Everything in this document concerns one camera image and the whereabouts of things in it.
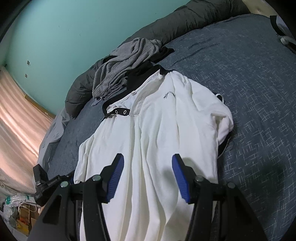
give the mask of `blue gripper pad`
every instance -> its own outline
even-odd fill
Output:
[[[191,199],[190,186],[184,173],[184,168],[186,168],[186,166],[179,154],[173,155],[172,166],[181,193],[181,197],[186,201],[186,203],[189,203]]]
[[[124,158],[122,154],[117,154],[112,165],[114,168],[111,178],[108,182],[107,188],[107,202],[109,202],[115,195],[119,179],[121,177],[123,167],[124,167]]]

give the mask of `bed sheet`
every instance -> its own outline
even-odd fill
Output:
[[[236,183],[268,239],[280,240],[296,214],[296,55],[267,17],[254,14],[193,30],[166,46],[175,52],[160,62],[164,68],[223,95],[235,126],[218,159],[219,180]],[[99,126],[101,104],[91,103],[69,122],[49,177],[75,168],[79,145]]]

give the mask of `headboard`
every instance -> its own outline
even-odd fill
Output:
[[[251,13],[261,14],[269,17],[278,15],[276,11],[264,0],[242,0]]]

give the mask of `white shirt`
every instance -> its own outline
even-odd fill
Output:
[[[157,71],[107,111],[118,107],[130,109],[129,115],[111,115],[81,144],[74,182],[100,174],[123,154],[115,196],[103,204],[111,240],[183,240],[193,205],[180,196],[172,156],[180,154],[197,175],[217,183],[218,145],[233,128],[231,112],[177,71]],[[80,239],[85,240],[83,215]]]

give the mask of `wrinkled white fabric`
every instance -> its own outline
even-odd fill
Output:
[[[206,87],[177,71],[150,76],[136,93],[110,105],[112,115],[79,148],[75,183],[100,174],[117,153],[124,169],[104,214],[112,241],[185,238],[193,205],[179,194],[172,156],[217,183],[218,145],[233,128],[229,109]],[[83,216],[80,229],[85,240]]]
[[[4,67],[0,72],[0,183],[34,193],[33,167],[52,119],[29,101]]]

